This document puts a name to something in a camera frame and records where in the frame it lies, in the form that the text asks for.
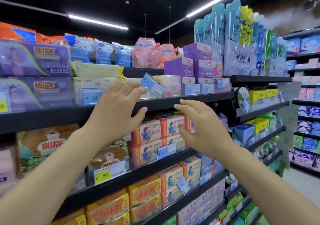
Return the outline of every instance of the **floor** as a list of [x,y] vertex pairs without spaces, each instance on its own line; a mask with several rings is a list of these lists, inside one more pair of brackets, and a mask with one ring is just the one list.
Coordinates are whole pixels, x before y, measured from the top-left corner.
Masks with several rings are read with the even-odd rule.
[[290,168],[283,179],[320,208],[320,178]]

